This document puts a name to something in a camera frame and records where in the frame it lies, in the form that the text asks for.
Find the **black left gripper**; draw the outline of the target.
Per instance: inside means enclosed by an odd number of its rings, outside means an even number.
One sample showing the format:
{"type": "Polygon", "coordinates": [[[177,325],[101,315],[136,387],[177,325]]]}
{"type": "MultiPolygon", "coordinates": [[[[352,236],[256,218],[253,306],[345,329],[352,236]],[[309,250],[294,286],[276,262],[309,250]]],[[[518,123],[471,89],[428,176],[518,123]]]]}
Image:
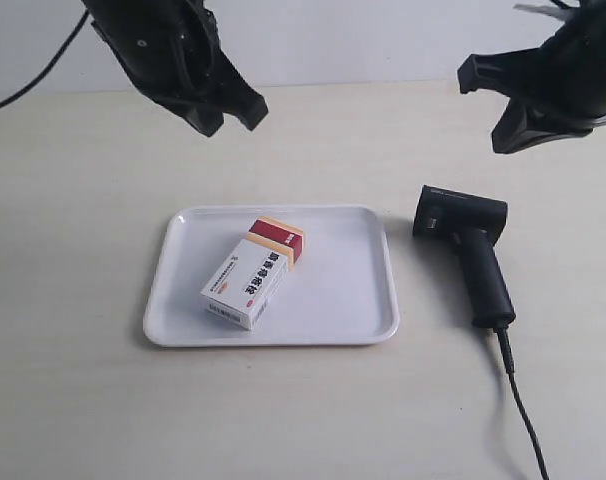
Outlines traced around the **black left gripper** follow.
{"type": "Polygon", "coordinates": [[[223,126],[218,107],[249,131],[268,115],[264,97],[220,51],[216,17],[203,1],[86,1],[84,6],[136,90],[201,135],[213,136],[223,126]]]}

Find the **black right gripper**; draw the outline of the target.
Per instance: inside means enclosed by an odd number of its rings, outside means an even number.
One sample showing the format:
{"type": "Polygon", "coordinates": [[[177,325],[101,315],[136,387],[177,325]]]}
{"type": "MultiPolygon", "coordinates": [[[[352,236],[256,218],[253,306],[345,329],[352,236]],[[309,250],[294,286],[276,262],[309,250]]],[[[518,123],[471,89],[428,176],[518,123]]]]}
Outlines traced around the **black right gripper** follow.
{"type": "Polygon", "coordinates": [[[537,48],[470,54],[458,68],[461,94],[510,95],[491,133],[493,152],[583,138],[594,125],[606,125],[606,1],[518,2],[513,8],[561,26],[537,48]]]}

